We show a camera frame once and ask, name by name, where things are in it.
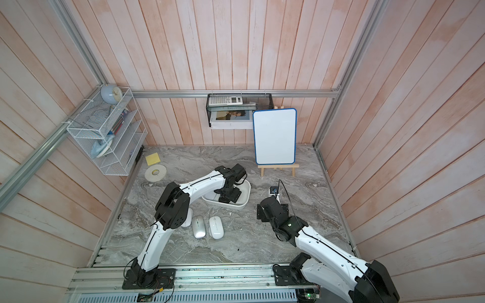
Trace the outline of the white plastic storage box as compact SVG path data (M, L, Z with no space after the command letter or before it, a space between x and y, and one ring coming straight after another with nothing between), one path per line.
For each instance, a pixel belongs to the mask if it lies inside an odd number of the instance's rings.
M251 184L248 180L245 180L241 185L236 185L241 192L239 198L236 202L222 203L219 201L220 195L214 192L208 193L202 196L202 200L208 204L215 207L228 208L231 210L241 210L243 209L249 201Z

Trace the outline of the white calculator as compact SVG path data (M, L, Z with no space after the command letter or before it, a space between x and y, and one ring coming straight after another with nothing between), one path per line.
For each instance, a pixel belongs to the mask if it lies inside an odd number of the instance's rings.
M242 106L243 99L238 96L213 95L208 99L209 107Z

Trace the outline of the white tape roll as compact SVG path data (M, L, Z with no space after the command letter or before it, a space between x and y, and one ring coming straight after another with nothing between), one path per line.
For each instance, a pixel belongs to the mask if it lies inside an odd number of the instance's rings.
M144 177L148 182L156 183L163 180L166 174L167 168L164 165L155 164L146 169Z

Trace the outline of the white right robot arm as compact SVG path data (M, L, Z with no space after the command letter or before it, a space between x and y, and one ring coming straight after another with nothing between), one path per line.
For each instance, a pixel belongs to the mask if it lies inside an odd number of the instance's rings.
M321 236L307 222L291 216L275 196L258 204L257 219L270 223L277 238L302 253L290 263L295 281L305 279L346 302L399 302L400 295L387 268L349 254Z

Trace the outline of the white computer mouse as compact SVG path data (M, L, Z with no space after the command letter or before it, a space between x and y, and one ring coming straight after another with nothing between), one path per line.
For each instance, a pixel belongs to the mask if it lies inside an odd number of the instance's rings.
M224 227L219 216L213 216L209 219L210 235L215 240L220 240L224 236Z

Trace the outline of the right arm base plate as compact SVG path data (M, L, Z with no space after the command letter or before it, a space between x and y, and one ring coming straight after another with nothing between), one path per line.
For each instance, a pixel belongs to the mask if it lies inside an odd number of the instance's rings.
M305 285L308 283L301 270L292 265L275 264L272 270L276 286Z

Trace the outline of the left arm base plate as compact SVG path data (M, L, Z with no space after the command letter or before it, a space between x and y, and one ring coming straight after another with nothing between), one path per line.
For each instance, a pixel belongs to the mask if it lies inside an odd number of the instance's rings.
M122 289L173 289L175 274L175 268L156 268L148 272L129 269L125 276Z

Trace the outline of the yellow sticky note pad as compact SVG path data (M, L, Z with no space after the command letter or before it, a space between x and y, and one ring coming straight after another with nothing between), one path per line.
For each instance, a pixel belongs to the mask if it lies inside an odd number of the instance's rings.
M155 152L153 154L147 155L145 157L145 160L147 162L147 165L150 167L152 165L160 163L160 156L157 152Z

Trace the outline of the white photo box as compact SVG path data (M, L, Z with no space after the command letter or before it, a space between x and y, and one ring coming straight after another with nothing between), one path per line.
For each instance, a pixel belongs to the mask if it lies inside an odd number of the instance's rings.
M210 127L213 130L252 130L251 111L217 111L210 115Z

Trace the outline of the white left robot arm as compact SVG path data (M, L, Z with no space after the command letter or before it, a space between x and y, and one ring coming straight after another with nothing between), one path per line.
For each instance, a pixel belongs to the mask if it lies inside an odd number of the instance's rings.
M247 177L245 168L236 164L223 165L209 174L185 184L169 183L155 206L155 222L140 255L131 264L135 276L155 273L159 260L172 233L188 218L190 205L202 196L215 193L221 203L235 203L241 196L241 185Z

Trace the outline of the small wooden easel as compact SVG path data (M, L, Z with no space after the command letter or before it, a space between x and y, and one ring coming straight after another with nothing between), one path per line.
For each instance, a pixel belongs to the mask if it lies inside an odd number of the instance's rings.
M299 164L266 164L266 165L258 165L258 168L260 169L260 175L263 177L265 175L265 171L267 169L273 169L273 170L284 170L284 169L290 169L291 170L291 175L293 177L296 176L296 169L299 168Z

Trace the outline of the light blue folded item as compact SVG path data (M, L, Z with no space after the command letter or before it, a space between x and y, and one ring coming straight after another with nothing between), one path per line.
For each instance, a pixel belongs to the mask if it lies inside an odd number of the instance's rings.
M114 138L115 135L109 133L104 139L94 141L90 151L91 159L97 159L99 157L102 157L110 149Z

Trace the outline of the blue framed whiteboard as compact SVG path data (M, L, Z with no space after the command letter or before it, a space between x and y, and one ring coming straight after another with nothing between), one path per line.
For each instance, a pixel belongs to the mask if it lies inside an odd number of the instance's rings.
M255 160L258 165L289 165L296 161L297 110L253 113Z

